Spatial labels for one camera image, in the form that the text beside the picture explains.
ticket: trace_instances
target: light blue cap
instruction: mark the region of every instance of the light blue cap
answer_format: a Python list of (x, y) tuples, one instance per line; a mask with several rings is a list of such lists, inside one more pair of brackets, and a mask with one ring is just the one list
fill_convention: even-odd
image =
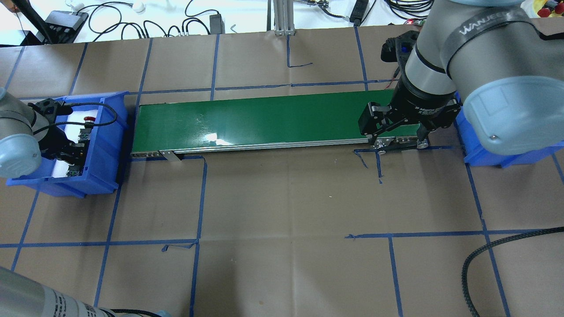
[(41, 165), (37, 140), (28, 134), (13, 134), (0, 140), (0, 177), (29, 175)]
[(482, 146), (518, 155), (564, 140), (564, 81), (519, 76), (493, 81), (464, 101), (464, 115)]
[(451, 0), (452, 2), (462, 3), (463, 5), (477, 7), (505, 7), (520, 5), (525, 0)]

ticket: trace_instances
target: black cable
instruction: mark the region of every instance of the black cable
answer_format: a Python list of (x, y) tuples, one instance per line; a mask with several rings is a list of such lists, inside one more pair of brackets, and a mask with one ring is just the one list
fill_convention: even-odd
[(368, 9), (368, 12), (366, 13), (366, 15), (364, 16), (364, 18), (362, 19), (362, 21), (360, 21), (360, 24), (358, 26), (361, 26), (364, 21), (366, 21), (366, 19), (368, 18), (368, 15), (370, 15), (370, 12), (372, 12), (372, 8), (374, 8), (374, 5), (376, 4), (376, 1), (378, 0), (374, 0), (374, 2), (372, 2), (372, 5), (370, 6), (370, 9)]
[[(101, 105), (101, 106), (106, 107), (106, 109), (110, 110), (110, 112), (113, 114), (113, 119), (111, 121), (102, 122), (101, 124), (88, 124), (88, 126), (92, 126), (92, 127), (94, 127), (94, 126), (107, 126), (107, 125), (110, 125), (110, 124), (117, 121), (117, 112), (112, 107), (110, 107), (109, 105), (107, 105), (105, 103), (99, 103), (99, 102), (71, 103), (71, 104), (66, 104), (65, 107), (76, 107), (76, 106), (79, 106), (79, 105)], [(73, 121), (56, 122), (54, 124), (46, 125), (46, 126), (40, 128), (40, 129), (38, 129), (37, 131), (34, 131), (33, 135), (36, 135), (36, 134), (43, 132), (43, 131), (51, 128), (51, 127), (59, 126), (59, 125), (83, 125), (83, 126), (86, 126), (87, 123), (85, 123), (85, 122), (73, 122)]]
[(112, 309), (113, 312), (116, 314), (138, 314), (138, 315), (145, 315), (149, 317), (161, 317), (153, 312), (138, 310), (138, 309)]
[(431, 9), (435, 0), (384, 0), (390, 7), (392, 13), (401, 19), (410, 19), (416, 17), (426, 19), (427, 15), (421, 15)]
[(180, 29), (179, 29), (176, 25), (173, 25), (172, 27), (169, 28), (169, 32), (167, 33), (168, 36), (172, 36), (172, 35), (170, 35), (170, 31), (171, 31), (173, 28), (176, 28), (176, 30), (178, 31), (178, 34), (179, 34), (179, 35), (181, 34)]
[(124, 25), (124, 27), (121, 29), (121, 39), (124, 39), (124, 31), (125, 28), (132, 26), (136, 31), (137, 31), (137, 35), (139, 36), (139, 38), (143, 38), (143, 36), (141, 35), (141, 32), (139, 31), (139, 29), (137, 27), (135, 27), (136, 23), (126, 23)]
[(219, 11), (217, 11), (216, 9), (208, 9), (208, 10), (204, 10), (204, 11), (198, 13), (198, 14), (195, 14), (195, 15), (189, 15), (188, 14), (188, 6), (190, 5), (190, 3), (192, 3), (192, 1), (194, 1), (194, 0), (188, 1), (188, 4), (186, 5), (186, 8), (184, 9), (184, 14), (187, 17), (197, 17), (197, 16), (202, 15), (202, 14), (207, 13), (207, 12), (215, 12), (215, 14), (219, 14)]
[(162, 32), (164, 33), (164, 35), (166, 36), (165, 29), (163, 29), (160, 25), (156, 24), (156, 23), (153, 22), (153, 21), (145, 20), (145, 21), (143, 21), (143, 28), (145, 29), (145, 34), (147, 35), (147, 37), (150, 37), (150, 36), (149, 36), (149, 31), (147, 30), (147, 26), (145, 25), (145, 23), (147, 23), (147, 22), (152, 23), (152, 24), (158, 26), (158, 28), (161, 29), (161, 31), (162, 31)]
[(319, 7), (323, 12), (325, 12), (325, 14), (327, 14), (330, 17), (336, 17), (337, 19), (344, 19), (345, 17), (342, 15), (336, 15), (336, 14), (332, 14), (331, 12), (329, 12), (326, 8), (323, 7)]
[(201, 24), (201, 25), (206, 29), (206, 32), (208, 33), (208, 35), (211, 34), (211, 33), (210, 33), (210, 30), (209, 30), (208, 27), (205, 25), (205, 23), (202, 22), (202, 20), (200, 20), (200, 19), (198, 19), (198, 18), (196, 18), (196, 17), (189, 17), (188, 19), (185, 19), (184, 21), (182, 21), (182, 30), (186, 30), (185, 32), (188, 33), (188, 26), (189, 26), (190, 23), (192, 23), (192, 22), (196, 22), (196, 23)]
[(485, 251), (487, 251), (487, 250), (489, 250), (489, 249), (491, 249), (495, 246), (503, 244), (503, 243), (517, 241), (517, 240), (525, 239), (525, 238), (528, 238), (528, 237), (536, 237), (536, 236), (542, 236), (542, 235), (556, 234), (558, 232), (564, 232), (564, 227), (541, 229), (541, 230), (537, 230), (537, 231), (531, 231), (531, 232), (528, 232), (526, 234), (520, 234), (520, 235), (511, 236), (511, 237), (506, 237), (506, 238), (495, 240), (494, 242), (488, 243), (488, 244), (478, 248), (476, 251), (472, 252), (472, 254), (470, 254), (468, 256), (468, 258), (466, 258), (466, 261), (464, 261), (464, 265), (462, 266), (462, 293), (464, 295), (464, 300), (466, 301), (466, 305), (468, 306), (468, 309), (472, 313), (472, 316), (473, 317), (480, 317), (480, 315), (478, 314), (478, 311), (476, 310), (476, 307), (474, 307), (474, 304), (472, 303), (472, 299), (470, 298), (470, 292), (468, 291), (468, 267), (470, 266), (470, 262), (472, 262), (472, 260), (475, 257), (477, 257), (481, 253), (483, 253), (483, 252), (485, 252)]

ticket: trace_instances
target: metal bracket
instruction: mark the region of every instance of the metal bracket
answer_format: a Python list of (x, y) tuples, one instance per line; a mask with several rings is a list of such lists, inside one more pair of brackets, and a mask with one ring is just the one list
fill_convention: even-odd
[(294, 1), (293, 0), (273, 0), (274, 1), (274, 33), (280, 36), (294, 35)]
[(161, 155), (167, 160), (171, 162), (180, 162), (180, 157), (174, 154), (174, 151), (160, 151)]

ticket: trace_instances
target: power adapter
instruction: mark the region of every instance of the power adapter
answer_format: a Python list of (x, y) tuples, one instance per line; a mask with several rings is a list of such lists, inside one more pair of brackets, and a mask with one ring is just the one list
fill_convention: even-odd
[(210, 15), (210, 34), (225, 34), (225, 23), (221, 14)]

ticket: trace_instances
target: black device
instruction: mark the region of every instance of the black device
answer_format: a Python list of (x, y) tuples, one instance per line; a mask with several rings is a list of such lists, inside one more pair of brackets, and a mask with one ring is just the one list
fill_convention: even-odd
[(210, 34), (225, 34), (225, 23), (221, 14), (210, 15)]
[(12, 0), (21, 13), (37, 28), (42, 44), (72, 43), (88, 18), (85, 12), (53, 11), (46, 20), (26, 0)]
[(366, 8), (368, 7), (368, 0), (356, 0), (354, 7), (352, 8), (351, 16), (349, 22), (354, 23), (355, 27), (358, 27), (364, 18), (366, 13)]

